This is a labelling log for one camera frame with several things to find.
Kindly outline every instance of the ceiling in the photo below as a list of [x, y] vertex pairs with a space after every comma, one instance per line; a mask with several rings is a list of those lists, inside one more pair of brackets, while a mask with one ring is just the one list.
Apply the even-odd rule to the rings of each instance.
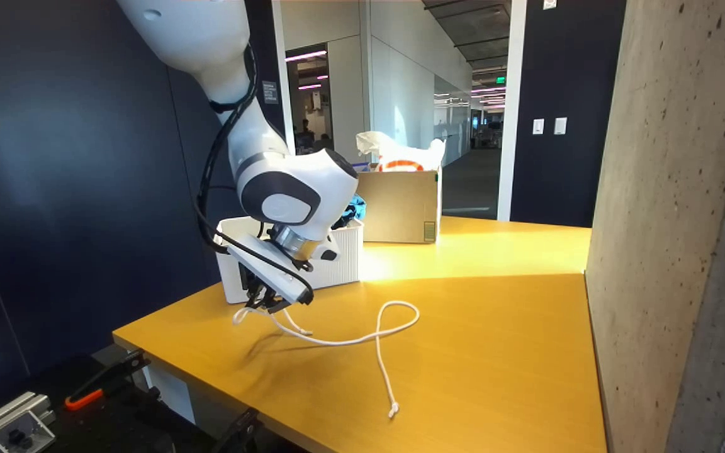
[[512, 0], [424, 0], [471, 65], [471, 87], [496, 87], [506, 74]]

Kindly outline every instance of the table surface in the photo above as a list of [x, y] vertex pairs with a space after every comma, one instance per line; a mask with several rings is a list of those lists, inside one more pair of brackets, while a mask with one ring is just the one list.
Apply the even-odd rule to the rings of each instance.
[[[422, 323], [374, 343], [316, 348], [238, 308], [214, 284], [117, 331], [117, 341], [258, 409], [305, 449], [607, 450], [585, 296], [590, 230], [443, 220], [442, 245], [367, 245], [366, 282], [320, 289], [292, 317], [317, 337], [359, 337], [388, 299]], [[409, 321], [394, 311], [385, 324]]]

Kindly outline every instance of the cardboard box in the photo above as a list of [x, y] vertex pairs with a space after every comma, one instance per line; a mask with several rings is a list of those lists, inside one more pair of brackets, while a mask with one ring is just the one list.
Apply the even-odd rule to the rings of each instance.
[[359, 195], [366, 200], [364, 241], [438, 241], [442, 172], [366, 172], [359, 177]]
[[[228, 236], [258, 236], [259, 223], [253, 216], [224, 220], [218, 230]], [[350, 223], [344, 230], [332, 230], [332, 241], [337, 248], [337, 257], [332, 262], [312, 260], [312, 272], [299, 272], [312, 289], [336, 287], [360, 282], [364, 268], [364, 225]], [[230, 306], [248, 303], [248, 289], [242, 287], [239, 260], [234, 254], [218, 254], [218, 268], [223, 277], [223, 287]]]

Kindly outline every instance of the black cable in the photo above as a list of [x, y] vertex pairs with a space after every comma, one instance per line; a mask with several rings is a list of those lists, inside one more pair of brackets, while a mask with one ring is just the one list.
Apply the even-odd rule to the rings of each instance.
[[223, 124], [223, 129], [218, 132], [218, 136], [214, 136], [214, 142], [211, 142], [211, 148], [209, 148], [209, 157], [206, 157], [206, 162], [205, 162], [203, 184], [200, 184], [200, 195], [198, 195], [198, 204], [194, 204], [194, 207], [198, 207], [198, 220], [200, 220], [200, 233], [203, 233], [203, 240], [205, 240], [214, 253], [219, 253], [219, 254], [228, 254], [230, 249], [223, 248], [223, 245], [218, 245], [214, 236], [219, 236], [219, 240], [224, 240], [228, 245], [233, 245], [233, 248], [253, 254], [255, 260], [262, 260], [262, 262], [268, 262], [269, 268], [274, 268], [274, 269], [294, 277], [299, 284], [305, 284], [305, 289], [307, 289], [305, 296], [307, 296], [307, 303], [311, 303], [316, 289], [312, 289], [312, 284], [311, 284], [305, 277], [299, 277], [297, 272], [292, 272], [292, 269], [287, 269], [287, 268], [283, 268], [283, 264], [262, 257], [259, 253], [255, 253], [255, 249], [234, 241], [233, 236], [223, 235], [219, 230], [214, 230], [214, 226], [209, 225], [209, 216], [206, 216], [206, 211], [209, 211], [209, 189], [211, 189], [211, 177], [214, 177], [218, 157], [219, 157], [223, 152], [233, 153], [233, 147], [230, 147], [228, 140], [230, 140], [230, 133], [234, 132], [234, 126], [238, 126], [238, 121], [242, 119], [242, 113], [245, 113], [245, 111], [253, 107], [253, 101], [258, 98], [258, 80], [259, 80], [259, 75], [258, 75], [258, 61], [255, 61], [253, 46], [248, 48], [245, 58], [248, 58], [248, 69], [249, 69], [249, 87], [248, 87], [245, 95], [234, 104], [234, 111], [230, 113], [230, 119], [228, 119], [228, 121]]

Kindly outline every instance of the dark blue wall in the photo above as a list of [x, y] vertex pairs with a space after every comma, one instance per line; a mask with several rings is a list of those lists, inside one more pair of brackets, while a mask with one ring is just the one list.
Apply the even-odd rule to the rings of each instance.
[[[203, 92], [117, 2], [0, 0], [0, 400], [219, 280], [192, 214], [214, 133]], [[239, 214], [224, 158], [218, 177], [214, 220]]]
[[[529, 0], [517, 133], [513, 220], [591, 225], [625, 0]], [[555, 119], [570, 133], [555, 136]], [[535, 119], [547, 136], [532, 136]]]

